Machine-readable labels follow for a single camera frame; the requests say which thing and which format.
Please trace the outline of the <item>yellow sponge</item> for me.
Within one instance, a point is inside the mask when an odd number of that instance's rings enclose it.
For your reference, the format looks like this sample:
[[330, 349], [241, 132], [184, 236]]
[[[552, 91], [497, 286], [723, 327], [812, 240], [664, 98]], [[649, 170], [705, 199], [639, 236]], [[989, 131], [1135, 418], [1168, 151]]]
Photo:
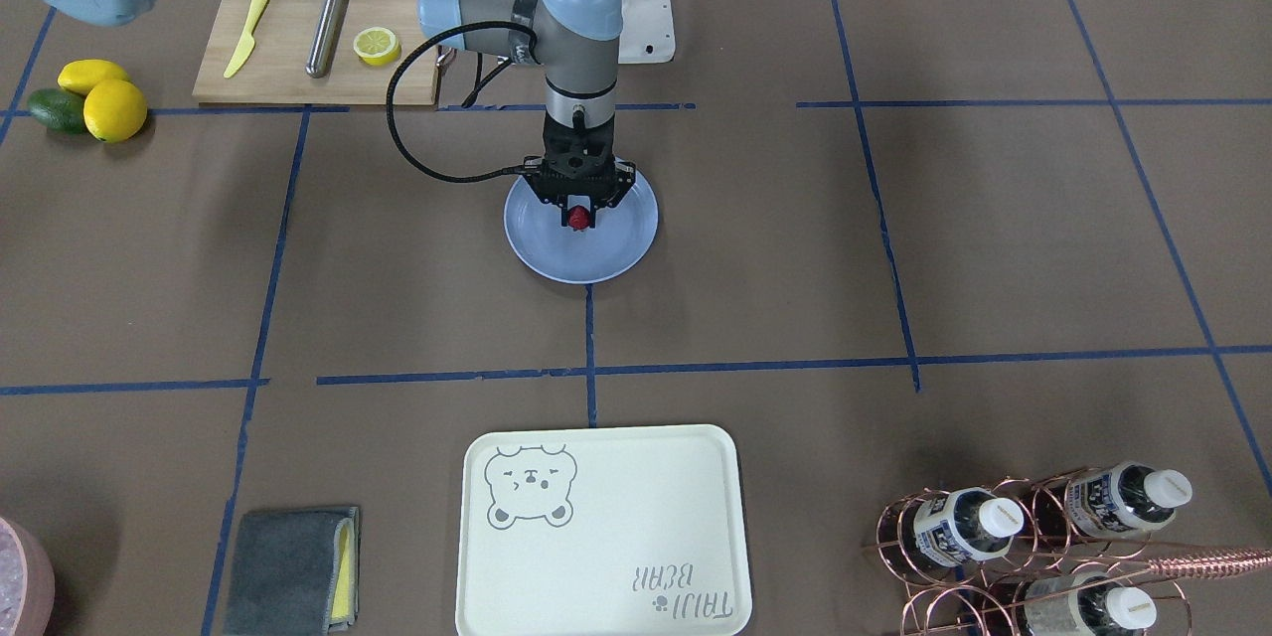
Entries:
[[336, 542], [336, 576], [332, 604], [329, 608], [329, 627], [354, 622], [356, 611], [355, 581], [355, 536], [354, 520], [343, 520], [338, 528]]

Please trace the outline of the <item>red strawberry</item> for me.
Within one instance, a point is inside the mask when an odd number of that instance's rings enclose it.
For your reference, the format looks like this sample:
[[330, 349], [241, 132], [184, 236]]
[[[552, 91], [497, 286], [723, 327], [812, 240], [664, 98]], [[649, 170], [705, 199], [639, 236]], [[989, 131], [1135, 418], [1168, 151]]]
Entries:
[[586, 229], [591, 228], [591, 212], [583, 205], [572, 206], [566, 211], [563, 224], [572, 229], [572, 232], [586, 232]]

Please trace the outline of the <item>yellow plastic knife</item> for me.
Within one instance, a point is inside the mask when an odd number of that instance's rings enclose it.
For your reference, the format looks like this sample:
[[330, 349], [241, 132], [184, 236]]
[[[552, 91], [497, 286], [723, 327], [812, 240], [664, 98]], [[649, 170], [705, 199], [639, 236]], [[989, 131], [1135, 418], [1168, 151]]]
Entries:
[[245, 19], [242, 22], [240, 33], [237, 39], [235, 51], [232, 52], [232, 57], [226, 62], [226, 67], [223, 70], [224, 79], [235, 78], [237, 73], [240, 71], [245, 61], [251, 59], [251, 53], [257, 46], [257, 39], [254, 38], [254, 31], [262, 19], [266, 8], [271, 0], [251, 0], [248, 3], [248, 11], [245, 11]]

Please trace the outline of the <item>grey folded cloth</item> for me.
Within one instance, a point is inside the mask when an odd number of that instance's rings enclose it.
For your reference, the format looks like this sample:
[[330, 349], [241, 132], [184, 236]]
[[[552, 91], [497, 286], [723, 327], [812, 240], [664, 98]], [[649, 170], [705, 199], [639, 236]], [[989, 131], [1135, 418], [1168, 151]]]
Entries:
[[[354, 520], [356, 611], [354, 622], [329, 627], [336, 542]], [[249, 511], [240, 518], [226, 635], [332, 635], [350, 630], [360, 611], [359, 550], [363, 509], [356, 505]]]

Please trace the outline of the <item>pink bowl of ice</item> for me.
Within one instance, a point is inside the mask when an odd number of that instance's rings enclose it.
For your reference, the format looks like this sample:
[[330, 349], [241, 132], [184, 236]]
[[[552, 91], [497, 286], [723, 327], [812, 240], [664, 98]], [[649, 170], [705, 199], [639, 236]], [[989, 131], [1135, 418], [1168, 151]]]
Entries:
[[45, 546], [14, 520], [1, 519], [1, 635], [45, 635], [55, 574]]

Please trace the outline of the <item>dark drink bottle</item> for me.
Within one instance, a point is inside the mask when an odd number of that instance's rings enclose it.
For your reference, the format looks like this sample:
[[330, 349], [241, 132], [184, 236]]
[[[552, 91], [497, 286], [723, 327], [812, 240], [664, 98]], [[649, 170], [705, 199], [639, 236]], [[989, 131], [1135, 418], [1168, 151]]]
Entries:
[[1046, 541], [1131, 541], [1166, 527], [1191, 500], [1193, 483], [1180, 469], [1122, 460], [1049, 480], [1030, 505]]
[[1027, 527], [1018, 501], [973, 487], [936, 494], [904, 508], [899, 566], [930, 576], [1001, 558]]
[[1000, 586], [983, 622], [986, 635], [1144, 635], [1158, 625], [1158, 600], [1107, 572], [1072, 572]]

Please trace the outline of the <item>wooden cutting board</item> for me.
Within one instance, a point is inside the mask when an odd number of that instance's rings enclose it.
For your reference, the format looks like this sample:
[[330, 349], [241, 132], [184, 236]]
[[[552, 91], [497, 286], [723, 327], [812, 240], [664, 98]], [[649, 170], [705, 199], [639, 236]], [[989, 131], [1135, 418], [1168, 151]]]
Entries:
[[332, 69], [326, 78], [309, 78], [305, 66], [324, 0], [268, 0], [254, 28], [254, 51], [235, 78], [226, 79], [223, 73], [249, 5], [251, 0], [220, 0], [195, 79], [196, 102], [383, 106], [398, 62], [377, 67], [363, 62], [355, 53], [356, 34], [373, 25], [394, 31], [404, 55], [425, 42], [417, 0], [350, 0]]

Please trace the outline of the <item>green lime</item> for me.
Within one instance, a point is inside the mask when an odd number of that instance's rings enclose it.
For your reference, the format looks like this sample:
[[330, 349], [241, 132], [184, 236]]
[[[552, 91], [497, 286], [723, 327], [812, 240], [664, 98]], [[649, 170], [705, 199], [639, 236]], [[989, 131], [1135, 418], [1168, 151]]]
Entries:
[[84, 103], [85, 98], [75, 92], [60, 86], [45, 86], [29, 93], [25, 109], [46, 128], [79, 136], [89, 132], [83, 120]]

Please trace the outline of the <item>yellow lemon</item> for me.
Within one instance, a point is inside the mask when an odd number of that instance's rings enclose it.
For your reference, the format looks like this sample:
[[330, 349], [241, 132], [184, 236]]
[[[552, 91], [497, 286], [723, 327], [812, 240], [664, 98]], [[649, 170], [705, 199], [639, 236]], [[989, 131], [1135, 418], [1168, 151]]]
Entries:
[[123, 142], [134, 137], [148, 120], [144, 92], [126, 79], [97, 83], [83, 100], [83, 123], [100, 142]]
[[64, 65], [59, 71], [59, 86], [83, 97], [106, 80], [131, 80], [131, 78], [123, 66], [106, 59], [76, 60]]

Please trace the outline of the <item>cream bear serving tray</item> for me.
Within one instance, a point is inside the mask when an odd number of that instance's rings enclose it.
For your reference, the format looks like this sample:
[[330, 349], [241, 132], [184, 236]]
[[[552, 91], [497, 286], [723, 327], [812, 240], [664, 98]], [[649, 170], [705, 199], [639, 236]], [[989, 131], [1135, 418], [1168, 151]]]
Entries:
[[750, 613], [725, 429], [537, 429], [468, 446], [458, 633], [736, 635]]

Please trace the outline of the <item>half lemon slice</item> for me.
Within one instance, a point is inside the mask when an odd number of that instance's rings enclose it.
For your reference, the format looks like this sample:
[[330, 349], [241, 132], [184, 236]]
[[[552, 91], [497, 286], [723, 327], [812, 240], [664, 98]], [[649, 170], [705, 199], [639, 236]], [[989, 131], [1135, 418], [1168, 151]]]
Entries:
[[354, 38], [354, 53], [369, 67], [382, 67], [399, 59], [401, 43], [396, 31], [374, 25], [359, 31]]

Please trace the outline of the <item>blue plastic plate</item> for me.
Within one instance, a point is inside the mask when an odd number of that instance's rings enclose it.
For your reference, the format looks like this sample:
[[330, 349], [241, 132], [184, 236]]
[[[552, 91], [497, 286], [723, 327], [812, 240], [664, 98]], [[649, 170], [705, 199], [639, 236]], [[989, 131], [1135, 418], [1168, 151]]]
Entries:
[[560, 224], [558, 211], [519, 179], [506, 197], [502, 221], [523, 265], [567, 284], [603, 282], [626, 272], [650, 249], [659, 225], [655, 193], [640, 170], [619, 205], [600, 210], [597, 226], [572, 232]]

